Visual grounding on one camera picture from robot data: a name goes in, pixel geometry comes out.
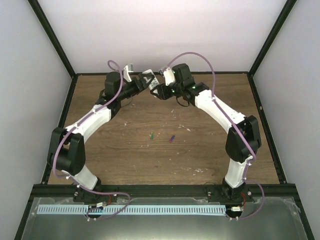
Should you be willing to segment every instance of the wood grain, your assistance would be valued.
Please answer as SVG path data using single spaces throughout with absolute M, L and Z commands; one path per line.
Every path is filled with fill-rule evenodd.
M 194 78 L 212 85 L 211 75 Z M 219 74 L 216 78 L 215 94 L 222 101 L 246 116 L 259 118 L 245 74 Z M 78 78 L 66 126 L 92 108 L 104 81 L 105 76 Z M 276 184 L 279 182 L 260 119 L 259 126 L 262 147 L 247 177 Z M 85 145 L 86 165 L 103 184 L 220 184 L 229 165 L 226 139 L 222 127 L 204 111 L 181 107 L 175 98 L 159 100 L 145 90 L 89 138 Z M 49 183 L 70 184 L 52 174 Z

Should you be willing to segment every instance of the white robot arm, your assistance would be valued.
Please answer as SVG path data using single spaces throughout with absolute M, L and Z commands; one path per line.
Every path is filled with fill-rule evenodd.
M 161 100 L 166 100 L 171 97 L 182 97 L 188 103 L 209 114 L 227 133 L 225 149 L 230 157 L 230 161 L 228 172 L 222 181 L 222 185 L 224 185 L 224 195 L 232 199 L 241 192 L 244 187 L 246 171 L 253 156 L 250 155 L 248 148 L 241 140 L 237 131 L 216 103 L 242 131 L 243 136 L 255 153 L 261 146 L 257 119 L 254 116 L 246 117 L 242 113 L 229 107 L 217 96 L 212 96 L 209 87 L 202 82 L 195 83 L 190 69 L 185 63 L 176 65 L 172 69 L 167 67 L 161 74 L 165 79 L 165 83 L 158 85 L 154 89 L 157 90 L 157 93 L 151 91 L 151 94 Z
M 130 76 L 133 72 L 132 64 L 123 69 L 126 82 L 118 97 L 108 106 L 103 105 L 113 98 L 120 87 L 120 74 L 108 73 L 105 80 L 105 89 L 100 92 L 98 101 L 93 108 L 75 123 L 65 127 L 57 127 L 51 135 L 51 142 L 47 162 L 52 166 L 54 156 L 62 138 L 70 131 L 70 137 L 58 153 L 56 168 L 71 176 L 78 184 L 89 190 L 93 190 L 101 181 L 86 167 L 85 143 L 88 138 L 103 124 L 109 122 L 120 110 L 121 100 L 131 98 L 147 88 L 154 88 L 159 84 L 152 70 L 147 70 L 138 75 L 139 78 Z

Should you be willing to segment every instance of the purple cable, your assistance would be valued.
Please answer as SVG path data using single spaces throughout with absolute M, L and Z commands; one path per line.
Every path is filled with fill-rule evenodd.
M 117 214 L 121 213 L 123 210 L 126 209 L 126 207 L 128 207 L 130 201 L 131 201 L 131 197 L 128 193 L 126 192 L 99 192 L 99 191 L 93 191 L 93 190 L 90 190 L 90 189 L 87 189 L 85 188 L 84 186 L 80 186 L 80 188 L 86 190 L 87 192 L 89 193 L 92 193 L 92 194 L 98 194 L 98 195 L 114 195 L 114 194 L 117 194 L 117 195 L 124 195 L 124 196 L 127 196 L 128 197 L 128 202 L 120 209 L 118 210 L 117 212 L 111 214 L 111 215 L 108 215 L 108 216 L 104 216 L 104 217 L 98 217 L 96 218 L 97 220 L 104 220 L 104 219 L 109 219 L 109 218 L 112 218 L 114 216 L 116 216 Z M 89 213 L 93 210 L 96 210 L 96 209 L 100 209 L 98 207 L 95 207 L 95 208 L 91 208 L 89 209 L 87 212 L 86 212 L 86 217 L 89 219 Z
M 246 182 L 246 183 L 254 183 L 254 184 L 257 184 L 257 185 L 258 185 L 258 187 L 259 187 L 260 190 L 261 190 L 262 201 L 261 201 L 261 205 L 259 206 L 259 208 L 258 208 L 255 212 L 251 213 L 251 214 L 248 215 L 248 216 L 239 217 L 238 220 L 249 219 L 249 218 L 253 217 L 254 215 L 256 215 L 256 214 L 262 209 L 262 207 L 263 207 L 263 205 L 264 205 L 264 203 L 265 203 L 265 200 L 266 200 L 264 189 L 262 188 L 262 186 L 261 186 L 260 183 L 258 183 L 257 181 L 252 181 L 252 180 L 250 180 L 250 181 L 245 181 L 245 182 Z M 227 218 L 232 219 L 232 217 L 230 217 L 228 214 L 225 214 L 225 215 L 226 215 Z
M 201 54 L 197 53 L 197 52 L 193 52 L 193 51 L 187 51 L 184 53 L 179 54 L 178 56 L 176 56 L 174 59 L 172 59 L 165 67 L 163 67 L 161 69 L 161 71 L 163 72 L 164 70 L 166 70 L 175 60 L 177 60 L 178 58 L 184 56 L 184 55 L 196 55 L 200 58 L 202 58 L 203 60 L 206 61 L 206 63 L 209 65 L 212 75 L 213 75 L 213 84 L 212 84 L 212 89 L 211 89 L 211 96 L 213 98 L 213 102 L 214 104 L 218 107 L 218 109 L 223 113 L 223 115 L 228 119 L 228 121 L 231 123 L 231 125 L 234 127 L 235 131 L 239 134 L 241 140 L 243 141 L 244 145 L 249 149 L 250 154 L 252 155 L 253 159 L 252 160 L 248 160 L 247 164 L 245 165 L 244 171 L 243 171 L 243 175 L 242 178 L 245 180 L 246 179 L 246 174 L 248 171 L 248 165 L 250 164 L 251 161 L 256 160 L 256 155 L 255 152 L 253 151 L 253 149 L 251 148 L 251 146 L 249 145 L 249 143 L 247 142 L 247 140 L 245 139 L 245 137 L 243 136 L 242 132 L 239 130 L 239 128 L 237 127 L 237 125 L 234 123 L 234 121 L 232 121 L 232 119 L 228 116 L 228 114 L 222 109 L 222 107 L 217 103 L 216 99 L 214 99 L 215 96 L 215 86 L 216 86 L 216 74 L 214 71 L 214 68 L 212 67 L 211 63 L 209 62 L 208 59 L 206 59 L 204 56 L 202 56 Z
M 121 68 L 120 68 L 120 66 L 119 66 L 115 61 L 109 60 L 107 64 L 108 64 L 109 68 L 112 69 L 112 70 L 114 70 L 114 71 L 116 71 L 116 70 L 115 70 L 113 67 L 110 66 L 110 63 L 114 64 L 114 65 L 117 67 L 117 69 L 118 69 L 117 72 L 120 73 L 120 78 L 121 78 L 120 87 L 119 87 L 118 91 L 116 92 L 116 94 L 114 95 L 114 97 L 113 97 L 110 101 L 108 101 L 107 103 L 105 103 L 104 105 L 102 105 L 101 107 L 99 107 L 99 108 L 97 108 L 97 109 L 95 110 L 96 113 L 97 113 L 98 111 L 100 111 L 101 109 L 103 109 L 104 107 L 108 106 L 110 103 L 112 103 L 112 102 L 118 97 L 118 95 L 120 94 L 121 89 L 122 89 L 124 77 L 123 77 L 123 75 L 121 74 Z M 92 115 L 94 115 L 95 112 L 92 111 L 92 112 L 89 113 L 87 116 L 85 116 L 81 121 L 79 121 L 79 122 L 77 123 L 78 127 L 79 127 L 84 121 L 86 121 L 88 118 L 90 118 Z M 57 160 L 58 160 L 58 156 L 59 156 L 59 153 L 60 153 L 60 151 L 61 151 L 62 146 L 64 145 L 64 143 L 65 143 L 65 141 L 67 140 L 67 138 L 70 136 L 70 134 L 71 134 L 75 129 L 76 129 L 76 127 L 73 127 L 73 128 L 70 129 L 69 132 L 66 133 L 66 135 L 62 138 L 61 142 L 59 143 L 59 145 L 58 145 L 58 147 L 57 147 L 57 149 L 56 149 L 56 152 L 55 152 L 55 154 L 54 154 L 53 163 L 52 163 L 52 171 L 53 171 L 53 175 L 54 175 L 55 177 L 57 177 L 57 178 L 64 178 L 64 177 L 66 176 L 66 175 L 58 175 L 58 174 L 57 174 L 57 169 L 56 169 L 56 167 L 57 167 Z
M 162 72 L 165 71 L 168 67 L 170 67 L 170 65 L 175 61 L 177 60 L 178 58 L 184 56 L 184 55 L 196 55 L 200 58 L 202 58 L 203 60 L 205 60 L 205 62 L 209 65 L 210 69 L 211 69 L 211 72 L 212 72 L 212 76 L 213 76 L 213 83 L 212 83 L 212 96 L 214 96 L 215 94 L 215 86 L 216 86 L 216 75 L 215 75 L 215 70 L 214 68 L 212 67 L 211 63 L 209 62 L 208 59 L 206 59 L 204 56 L 202 56 L 201 54 L 197 53 L 197 52 L 193 52 L 193 51 L 187 51 L 187 52 L 184 52 L 184 53 L 181 53 L 179 54 L 178 56 L 176 56 L 174 59 L 172 59 L 165 67 L 163 67 L 161 70 Z

